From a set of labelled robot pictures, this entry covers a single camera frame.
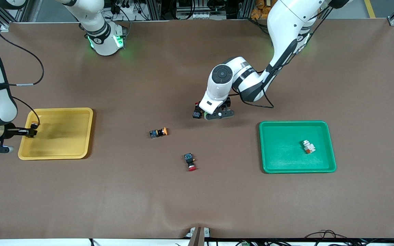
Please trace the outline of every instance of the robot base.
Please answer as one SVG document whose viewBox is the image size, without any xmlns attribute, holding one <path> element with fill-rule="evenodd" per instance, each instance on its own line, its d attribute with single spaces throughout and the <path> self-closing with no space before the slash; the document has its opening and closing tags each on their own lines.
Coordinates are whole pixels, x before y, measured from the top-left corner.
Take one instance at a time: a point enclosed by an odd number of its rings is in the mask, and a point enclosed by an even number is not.
<svg viewBox="0 0 394 246">
<path fill-rule="evenodd" d="M 102 41 L 98 38 L 88 38 L 91 47 L 101 56 L 110 56 L 115 54 L 119 49 L 125 48 L 127 40 L 127 27 L 107 22 L 110 26 L 110 34 Z"/>
</svg>

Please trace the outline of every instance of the electrical component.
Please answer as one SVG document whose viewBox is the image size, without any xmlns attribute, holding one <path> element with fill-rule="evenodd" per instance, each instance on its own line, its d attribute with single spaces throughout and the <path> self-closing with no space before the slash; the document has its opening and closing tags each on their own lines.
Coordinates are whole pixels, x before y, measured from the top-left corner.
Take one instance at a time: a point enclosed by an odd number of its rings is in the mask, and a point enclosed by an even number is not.
<svg viewBox="0 0 394 246">
<path fill-rule="evenodd" d="M 303 141 L 302 144 L 304 146 L 303 149 L 306 151 L 307 154 L 311 154 L 314 151 L 316 151 L 316 147 L 314 147 L 314 145 L 310 143 L 308 140 Z"/>
<path fill-rule="evenodd" d="M 188 164 L 188 171 L 192 172 L 197 169 L 194 164 L 196 159 L 194 159 L 194 156 L 191 153 L 185 154 L 183 157 L 185 158 L 185 162 Z"/>
<path fill-rule="evenodd" d="M 149 133 L 151 138 L 157 138 L 157 137 L 168 135 L 168 130 L 166 127 L 164 127 L 160 130 L 152 130 Z"/>
<path fill-rule="evenodd" d="M 198 104 L 200 102 L 196 102 L 195 103 L 195 108 L 194 108 L 194 113 L 193 113 L 193 118 L 194 119 L 201 119 L 201 117 L 203 116 L 203 114 L 205 113 L 205 111 L 203 111 L 203 109 L 201 109 Z"/>
</svg>

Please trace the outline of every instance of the circular joint cap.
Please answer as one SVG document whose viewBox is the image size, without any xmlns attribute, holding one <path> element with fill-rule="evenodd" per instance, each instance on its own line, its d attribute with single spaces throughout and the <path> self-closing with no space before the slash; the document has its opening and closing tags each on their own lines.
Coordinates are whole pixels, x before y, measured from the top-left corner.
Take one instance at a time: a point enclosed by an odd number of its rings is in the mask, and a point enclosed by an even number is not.
<svg viewBox="0 0 394 246">
<path fill-rule="evenodd" d="M 226 84 L 232 79 L 232 69 L 227 65 L 218 65 L 212 72 L 212 80 L 216 84 Z"/>
</svg>

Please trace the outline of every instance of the plastic tray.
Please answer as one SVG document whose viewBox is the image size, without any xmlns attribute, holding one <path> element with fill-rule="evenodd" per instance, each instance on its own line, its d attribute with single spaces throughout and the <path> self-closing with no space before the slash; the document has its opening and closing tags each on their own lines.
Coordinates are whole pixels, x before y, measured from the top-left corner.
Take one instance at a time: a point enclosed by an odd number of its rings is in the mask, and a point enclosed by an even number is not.
<svg viewBox="0 0 394 246">
<path fill-rule="evenodd" d="M 90 108 L 35 109 L 40 118 L 34 138 L 22 137 L 21 160 L 81 159 L 86 156 L 91 136 L 93 111 Z M 25 127 L 37 121 L 33 112 Z"/>
<path fill-rule="evenodd" d="M 332 173 L 337 169 L 324 121 L 263 121 L 259 131 L 266 173 Z M 307 154 L 304 140 L 314 144 L 316 151 Z"/>
</svg>

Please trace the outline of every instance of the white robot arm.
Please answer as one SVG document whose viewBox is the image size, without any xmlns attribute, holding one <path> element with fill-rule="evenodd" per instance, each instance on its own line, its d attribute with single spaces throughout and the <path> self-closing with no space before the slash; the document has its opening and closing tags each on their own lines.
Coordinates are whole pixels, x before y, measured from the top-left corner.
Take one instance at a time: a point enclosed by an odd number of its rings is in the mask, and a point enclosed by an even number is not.
<svg viewBox="0 0 394 246">
<path fill-rule="evenodd" d="M 114 54 L 123 47 L 123 27 L 113 22 L 106 22 L 101 15 L 103 0 L 56 0 L 77 18 L 83 30 L 88 34 L 92 48 L 102 55 Z M 0 0 L 0 7 L 5 9 L 20 9 L 26 0 Z M 17 106 L 11 96 L 9 82 L 0 58 L 0 153 L 8 153 L 13 148 L 3 146 L 3 140 L 14 135 L 34 137 L 38 123 L 32 123 L 31 128 L 15 127 L 11 122 L 17 116 Z"/>
<path fill-rule="evenodd" d="M 333 8 L 343 7 L 349 0 L 331 0 Z M 257 101 L 267 90 L 270 83 L 289 60 L 299 52 L 308 41 L 311 27 L 316 21 L 317 10 L 322 0 L 279 0 L 272 7 L 267 19 L 269 35 L 275 47 L 275 54 L 260 75 L 243 58 L 233 57 L 217 65 L 209 75 L 208 87 L 199 106 L 208 114 L 227 99 L 233 88 L 244 101 Z"/>
<path fill-rule="evenodd" d="M 124 46 L 123 27 L 107 22 L 101 15 L 104 0 L 56 0 L 80 22 L 88 34 L 92 48 L 102 56 L 110 56 Z"/>
</svg>

